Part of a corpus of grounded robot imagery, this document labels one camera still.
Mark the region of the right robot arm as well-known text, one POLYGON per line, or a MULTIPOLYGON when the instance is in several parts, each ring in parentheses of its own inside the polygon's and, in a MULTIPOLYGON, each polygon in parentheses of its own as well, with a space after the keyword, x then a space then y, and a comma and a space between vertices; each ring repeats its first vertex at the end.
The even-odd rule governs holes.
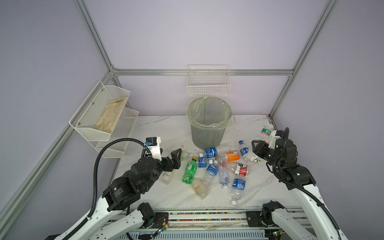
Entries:
POLYGON ((265 228, 280 228, 279 233, 270 233, 268 238, 287 234, 293 240, 345 240, 335 218, 324 203, 317 183, 310 171, 297 163, 297 146, 289 140, 290 130, 274 131, 269 143, 253 140, 252 152, 265 160, 266 166, 280 183, 286 185, 304 210, 314 234, 297 222, 278 201, 263 204, 259 216, 247 212, 248 224, 265 228))

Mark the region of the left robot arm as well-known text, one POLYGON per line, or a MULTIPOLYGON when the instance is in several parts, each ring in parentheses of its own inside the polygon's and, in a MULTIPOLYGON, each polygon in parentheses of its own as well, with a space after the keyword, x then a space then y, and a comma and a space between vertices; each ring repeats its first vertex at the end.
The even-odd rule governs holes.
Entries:
POLYGON ((136 209, 130 206, 148 192, 162 173, 172 172, 181 166, 182 149, 162 157, 159 137, 149 137, 145 142, 122 138, 108 143, 99 152, 93 173, 93 200, 91 209, 68 230, 51 235, 49 240, 114 240, 123 234, 154 224, 156 213, 149 203, 141 203, 136 209), (134 142, 142 148, 140 159, 121 177, 116 178, 98 196, 98 167, 106 150, 122 142, 134 142))

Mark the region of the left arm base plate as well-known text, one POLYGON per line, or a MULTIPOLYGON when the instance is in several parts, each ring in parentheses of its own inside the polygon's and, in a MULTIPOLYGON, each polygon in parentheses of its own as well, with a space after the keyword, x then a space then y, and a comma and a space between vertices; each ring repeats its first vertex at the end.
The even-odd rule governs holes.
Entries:
POLYGON ((149 227, 150 229, 160 229, 164 223, 169 220, 168 212, 155 212, 155 218, 153 224, 149 227))

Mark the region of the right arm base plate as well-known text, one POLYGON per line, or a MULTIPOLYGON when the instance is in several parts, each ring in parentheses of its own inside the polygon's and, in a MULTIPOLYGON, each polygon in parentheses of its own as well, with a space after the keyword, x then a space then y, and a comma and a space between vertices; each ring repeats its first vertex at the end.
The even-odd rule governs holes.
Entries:
POLYGON ((248 227, 267 227, 267 225, 263 222, 262 212, 261 211, 246 211, 246 218, 248 227))

